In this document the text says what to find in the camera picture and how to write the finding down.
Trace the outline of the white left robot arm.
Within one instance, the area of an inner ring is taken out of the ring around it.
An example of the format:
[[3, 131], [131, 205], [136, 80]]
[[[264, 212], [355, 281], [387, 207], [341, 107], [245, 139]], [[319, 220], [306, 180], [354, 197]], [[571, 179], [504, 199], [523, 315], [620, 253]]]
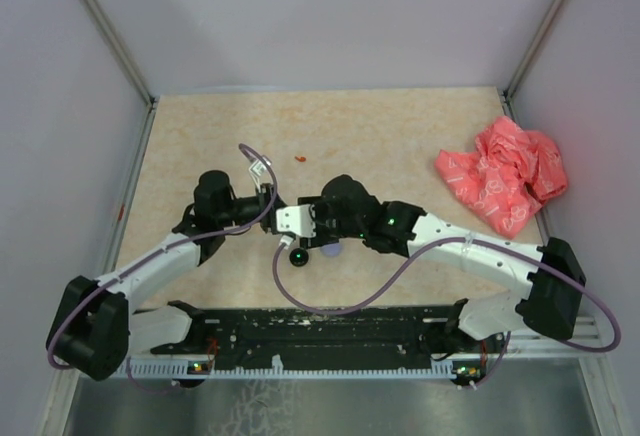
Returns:
[[268, 226], [280, 202], [275, 180], [239, 198], [225, 172], [202, 174], [192, 203], [161, 243], [118, 270], [67, 284], [45, 344], [49, 364], [102, 381], [139, 353], [175, 345], [189, 353], [201, 350], [208, 340], [201, 310], [181, 301], [150, 311], [141, 305], [202, 266], [228, 236], [257, 223]]

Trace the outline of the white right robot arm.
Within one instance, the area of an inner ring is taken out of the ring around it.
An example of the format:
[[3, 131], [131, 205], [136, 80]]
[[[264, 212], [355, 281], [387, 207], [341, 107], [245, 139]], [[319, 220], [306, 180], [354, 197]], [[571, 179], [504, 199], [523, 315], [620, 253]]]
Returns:
[[381, 202], [349, 175], [286, 213], [293, 232], [311, 247], [357, 238], [378, 253], [448, 264], [501, 286], [499, 294], [462, 303], [446, 328], [458, 351], [522, 328], [559, 341], [574, 334], [586, 278], [562, 239], [536, 245], [475, 233], [406, 202]]

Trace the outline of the purple earbud charging case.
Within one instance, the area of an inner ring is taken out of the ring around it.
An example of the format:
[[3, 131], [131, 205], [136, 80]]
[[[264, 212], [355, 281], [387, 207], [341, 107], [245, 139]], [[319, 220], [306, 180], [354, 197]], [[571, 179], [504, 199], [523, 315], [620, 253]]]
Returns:
[[321, 252], [326, 257], [337, 257], [343, 251], [343, 246], [340, 242], [327, 244], [321, 247]]

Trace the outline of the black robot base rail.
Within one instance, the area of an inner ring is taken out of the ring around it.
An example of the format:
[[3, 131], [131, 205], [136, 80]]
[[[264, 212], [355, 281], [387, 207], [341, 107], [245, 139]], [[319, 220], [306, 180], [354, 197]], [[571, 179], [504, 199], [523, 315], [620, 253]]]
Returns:
[[185, 341], [126, 361], [137, 381], [193, 388], [213, 379], [437, 379], [475, 385], [505, 351], [455, 328], [456, 306], [368, 307], [342, 316], [299, 309], [189, 309]]

